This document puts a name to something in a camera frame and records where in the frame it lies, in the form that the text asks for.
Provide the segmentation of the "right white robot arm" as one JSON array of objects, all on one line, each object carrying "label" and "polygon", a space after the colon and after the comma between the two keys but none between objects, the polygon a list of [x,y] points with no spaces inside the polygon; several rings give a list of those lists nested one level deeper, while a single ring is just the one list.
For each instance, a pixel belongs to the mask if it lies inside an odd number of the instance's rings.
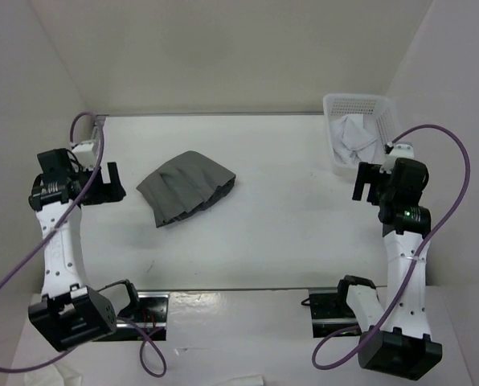
[{"label": "right white robot arm", "polygon": [[353,198],[379,209],[387,252],[387,302],[379,300],[375,284],[345,276],[338,285],[334,306],[344,316],[354,315],[360,327],[361,368],[417,381],[442,359],[443,350],[432,341],[425,310],[425,265],[431,231],[430,211],[420,206],[428,184],[428,169],[409,158],[397,158],[386,172],[382,166],[361,162]]}]

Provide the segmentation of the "grey pleated skirt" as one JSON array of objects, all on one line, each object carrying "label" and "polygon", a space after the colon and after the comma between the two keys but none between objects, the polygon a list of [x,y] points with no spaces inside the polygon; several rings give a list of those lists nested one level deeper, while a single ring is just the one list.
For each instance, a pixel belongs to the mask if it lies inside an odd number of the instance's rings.
[{"label": "grey pleated skirt", "polygon": [[235,179],[236,174],[226,167],[188,150],[150,173],[137,190],[161,228],[207,210],[231,192]]}]

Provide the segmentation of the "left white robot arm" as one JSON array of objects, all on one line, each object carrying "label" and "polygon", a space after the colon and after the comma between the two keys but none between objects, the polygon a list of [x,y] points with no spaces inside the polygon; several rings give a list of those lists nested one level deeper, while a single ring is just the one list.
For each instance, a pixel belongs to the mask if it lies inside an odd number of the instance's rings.
[{"label": "left white robot arm", "polygon": [[99,154],[94,141],[39,154],[42,172],[28,199],[46,241],[41,300],[29,307],[28,317],[58,352],[110,335],[117,328],[117,315],[130,322],[142,311],[139,297],[121,294],[112,305],[88,284],[81,208],[120,202],[126,195],[116,163],[108,164],[110,180],[104,183],[96,163]]}]

